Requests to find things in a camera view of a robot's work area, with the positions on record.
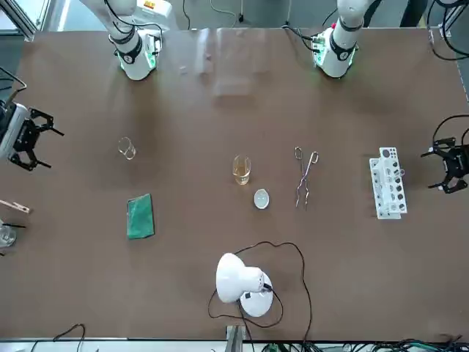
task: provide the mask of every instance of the sponge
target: sponge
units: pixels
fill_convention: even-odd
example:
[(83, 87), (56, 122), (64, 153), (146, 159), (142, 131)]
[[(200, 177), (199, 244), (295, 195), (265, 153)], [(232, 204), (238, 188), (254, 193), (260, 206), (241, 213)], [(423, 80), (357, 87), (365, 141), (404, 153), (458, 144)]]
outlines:
[(153, 227), (152, 196), (130, 199), (127, 203), (127, 237), (129, 240), (155, 234)]

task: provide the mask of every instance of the desk lamp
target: desk lamp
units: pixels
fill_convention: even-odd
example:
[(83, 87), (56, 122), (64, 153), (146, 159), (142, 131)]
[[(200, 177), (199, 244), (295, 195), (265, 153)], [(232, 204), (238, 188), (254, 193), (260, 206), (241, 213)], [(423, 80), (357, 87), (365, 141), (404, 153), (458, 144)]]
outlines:
[(232, 253), (226, 253), (218, 262), (216, 273), (217, 294), (224, 303), (238, 299), (251, 317), (268, 312), (273, 300), (272, 282), (261, 269), (245, 266)]

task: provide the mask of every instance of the table surface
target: table surface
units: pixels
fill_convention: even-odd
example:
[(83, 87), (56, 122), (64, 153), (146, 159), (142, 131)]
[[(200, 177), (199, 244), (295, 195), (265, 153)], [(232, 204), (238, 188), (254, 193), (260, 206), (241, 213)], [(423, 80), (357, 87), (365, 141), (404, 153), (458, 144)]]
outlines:
[[(418, 29), (364, 30), (341, 80), (313, 69), (280, 29), (170, 33), (159, 72), (126, 78), (104, 32), (45, 33), (25, 45), (18, 101), (55, 116), (40, 166), (1, 168), (0, 208), (28, 225), (0, 258), (0, 336), (52, 337), (85, 323), (88, 337), (223, 339), (230, 319), (207, 302), (221, 255), (258, 241), (295, 242), (306, 258), (313, 340), (441, 340), (468, 334), (469, 192), (428, 190), (441, 161), (421, 159), (436, 125), (467, 112), (457, 66)], [(467, 122), (441, 136), (460, 136)], [(117, 150), (132, 139), (136, 157)], [(309, 208), (295, 209), (296, 146), (320, 161)], [(396, 147), (409, 213), (378, 221), (369, 159)], [(251, 157), (247, 186), (232, 159)], [(270, 193), (255, 210), (258, 188)], [(151, 193), (156, 235), (126, 238), (127, 200)], [(243, 253), (273, 280), (282, 322), (258, 340), (299, 340), (308, 323), (301, 261), (291, 248)], [(213, 314), (237, 314), (221, 304)], [(274, 304), (260, 322), (274, 321)]]

